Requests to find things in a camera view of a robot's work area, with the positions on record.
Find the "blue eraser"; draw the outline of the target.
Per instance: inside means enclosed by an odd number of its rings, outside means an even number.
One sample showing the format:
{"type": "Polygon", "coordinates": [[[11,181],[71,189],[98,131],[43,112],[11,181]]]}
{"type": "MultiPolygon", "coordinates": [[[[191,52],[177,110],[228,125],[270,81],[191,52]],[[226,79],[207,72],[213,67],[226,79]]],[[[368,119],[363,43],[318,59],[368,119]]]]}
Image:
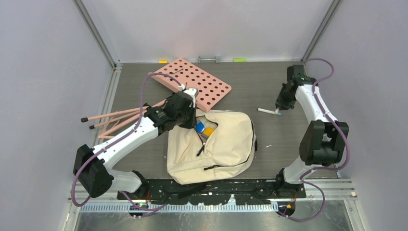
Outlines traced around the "blue eraser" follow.
{"type": "Polygon", "coordinates": [[[196,132],[198,132],[200,134],[202,134],[205,131],[205,129],[206,129],[206,127],[202,122],[198,122],[196,127],[195,127],[196,132]]]}

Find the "yellow eraser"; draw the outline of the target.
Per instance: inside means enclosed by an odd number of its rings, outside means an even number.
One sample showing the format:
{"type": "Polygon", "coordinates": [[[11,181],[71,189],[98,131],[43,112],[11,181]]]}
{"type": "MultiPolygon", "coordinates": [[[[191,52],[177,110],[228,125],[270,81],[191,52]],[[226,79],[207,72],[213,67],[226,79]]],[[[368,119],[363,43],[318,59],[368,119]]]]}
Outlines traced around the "yellow eraser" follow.
{"type": "Polygon", "coordinates": [[[203,132],[202,132],[202,135],[203,136],[206,136],[206,137],[209,137],[213,132],[214,132],[214,128],[211,128],[211,127],[209,127],[209,128],[206,128],[203,132]]]}

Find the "blue capped white marker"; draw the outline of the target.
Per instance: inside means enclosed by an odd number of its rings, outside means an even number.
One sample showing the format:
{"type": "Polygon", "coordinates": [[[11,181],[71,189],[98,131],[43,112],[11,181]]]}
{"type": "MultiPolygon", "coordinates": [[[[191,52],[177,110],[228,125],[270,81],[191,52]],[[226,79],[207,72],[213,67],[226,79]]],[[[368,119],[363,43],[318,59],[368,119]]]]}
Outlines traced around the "blue capped white marker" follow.
{"type": "Polygon", "coordinates": [[[268,113],[268,114],[272,114],[272,115],[277,115],[277,116],[281,115],[281,112],[279,112],[278,110],[271,111],[271,110],[262,109],[262,108],[258,108],[257,110],[260,111],[260,112],[264,112],[264,113],[268,113]]]}

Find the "cream canvas backpack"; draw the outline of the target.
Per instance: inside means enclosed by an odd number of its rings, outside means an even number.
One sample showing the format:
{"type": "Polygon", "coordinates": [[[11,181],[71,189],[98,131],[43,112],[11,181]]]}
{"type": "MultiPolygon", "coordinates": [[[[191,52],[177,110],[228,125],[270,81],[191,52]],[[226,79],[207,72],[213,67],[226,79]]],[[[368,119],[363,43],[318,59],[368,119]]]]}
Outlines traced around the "cream canvas backpack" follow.
{"type": "Polygon", "coordinates": [[[197,111],[196,119],[214,128],[208,140],[195,129],[168,133],[167,172],[186,185],[236,177],[252,164],[256,134],[250,117],[239,111],[197,111]]]}

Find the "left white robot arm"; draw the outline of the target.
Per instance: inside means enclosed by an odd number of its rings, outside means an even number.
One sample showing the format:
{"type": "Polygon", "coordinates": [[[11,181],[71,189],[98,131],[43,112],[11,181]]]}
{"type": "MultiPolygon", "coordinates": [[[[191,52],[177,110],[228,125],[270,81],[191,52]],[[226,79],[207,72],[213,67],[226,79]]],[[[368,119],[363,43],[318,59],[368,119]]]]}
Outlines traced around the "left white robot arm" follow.
{"type": "Polygon", "coordinates": [[[199,91],[187,88],[169,96],[161,106],[144,105],[146,112],[138,121],[108,141],[92,148],[86,144],[76,152],[73,185],[80,182],[90,198],[107,191],[126,191],[142,199],[148,187],[136,171],[123,172],[113,167],[140,145],[174,127],[193,128],[196,125],[196,98],[199,91]]]}

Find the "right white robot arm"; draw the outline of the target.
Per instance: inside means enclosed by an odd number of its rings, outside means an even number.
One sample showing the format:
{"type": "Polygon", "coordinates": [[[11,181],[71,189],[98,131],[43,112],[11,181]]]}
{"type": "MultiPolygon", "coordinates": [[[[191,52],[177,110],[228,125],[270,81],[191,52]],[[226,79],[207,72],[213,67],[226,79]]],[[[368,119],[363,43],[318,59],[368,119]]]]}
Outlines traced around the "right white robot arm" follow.
{"type": "Polygon", "coordinates": [[[287,82],[275,102],[277,110],[293,109],[300,103],[309,123],[299,144],[299,157],[276,175],[275,193],[288,197],[301,190],[313,171],[338,164],[346,148],[349,126],[332,116],[321,98],[317,80],[305,74],[302,65],[287,68],[287,82]]]}

